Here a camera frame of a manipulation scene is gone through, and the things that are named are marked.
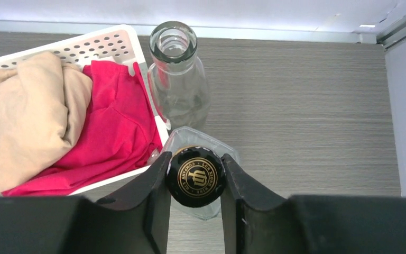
perforated basket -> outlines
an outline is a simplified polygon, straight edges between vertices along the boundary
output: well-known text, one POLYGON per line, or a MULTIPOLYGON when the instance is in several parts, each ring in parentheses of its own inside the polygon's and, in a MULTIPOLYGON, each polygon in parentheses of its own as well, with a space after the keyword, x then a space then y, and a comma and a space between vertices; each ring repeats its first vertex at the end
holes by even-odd
MULTIPOLYGON (((14 68, 18 62, 24 61, 25 59, 44 51, 50 51, 57 55, 62 61, 75 63, 79 66, 89 64, 92 59, 113 57, 117 63, 127 65, 130 74, 132 75, 134 75, 133 63, 137 62, 142 73, 144 85, 147 84, 147 64, 145 62, 144 54, 135 30, 129 25, 117 25, 71 39, 0 57, 0 69, 14 68)), ((161 142, 165 144, 165 141, 168 138, 166 126, 158 116, 155 117, 155 120, 161 142)), ((78 194, 126 177, 140 174, 147 168, 148 167, 143 167, 89 185, 75 191, 73 194, 78 194)))

glass bottle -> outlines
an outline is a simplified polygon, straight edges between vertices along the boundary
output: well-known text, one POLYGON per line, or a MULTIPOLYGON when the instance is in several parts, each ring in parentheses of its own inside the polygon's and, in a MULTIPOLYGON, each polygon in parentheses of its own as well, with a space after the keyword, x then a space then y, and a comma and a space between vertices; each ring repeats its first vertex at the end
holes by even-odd
POLYGON ((167 21, 150 35, 154 63, 148 72, 156 111, 169 130, 202 130, 210 108, 205 69, 197 57, 197 37, 187 25, 167 21))

black bottle cap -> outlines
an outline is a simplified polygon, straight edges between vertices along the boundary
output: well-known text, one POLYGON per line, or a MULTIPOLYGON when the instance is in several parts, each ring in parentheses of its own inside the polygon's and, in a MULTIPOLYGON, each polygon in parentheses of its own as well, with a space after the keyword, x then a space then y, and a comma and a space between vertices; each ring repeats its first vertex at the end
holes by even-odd
POLYGON ((165 184, 178 203, 202 207, 216 200, 225 189, 226 176, 220 158, 204 147, 186 147, 176 152, 165 184))

tabletop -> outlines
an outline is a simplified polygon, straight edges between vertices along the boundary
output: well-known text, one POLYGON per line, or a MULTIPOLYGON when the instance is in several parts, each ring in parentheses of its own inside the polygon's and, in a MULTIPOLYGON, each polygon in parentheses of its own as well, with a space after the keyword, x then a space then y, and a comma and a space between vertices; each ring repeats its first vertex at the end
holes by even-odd
MULTIPOLYGON (((0 56, 72 36, 0 32, 0 56)), ((151 64, 148 38, 140 42, 151 64)), ((382 46, 198 43, 212 98, 205 132, 237 149, 248 174, 284 197, 400 196, 382 46)), ((96 200, 129 180, 85 195, 96 200)), ((172 208, 168 252, 224 253, 221 216, 205 222, 172 208)))

folded cloth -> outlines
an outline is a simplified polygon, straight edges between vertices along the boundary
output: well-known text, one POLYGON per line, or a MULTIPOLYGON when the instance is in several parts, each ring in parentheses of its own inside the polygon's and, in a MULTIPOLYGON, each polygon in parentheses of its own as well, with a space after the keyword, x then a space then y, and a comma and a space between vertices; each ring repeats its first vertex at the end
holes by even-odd
POLYGON ((145 166, 162 144, 137 63, 128 67, 92 61, 83 72, 94 82, 77 145, 52 167, 3 195, 67 195, 145 166))
POLYGON ((49 52, 0 70, 0 192, 29 180, 78 141, 93 83, 49 52))

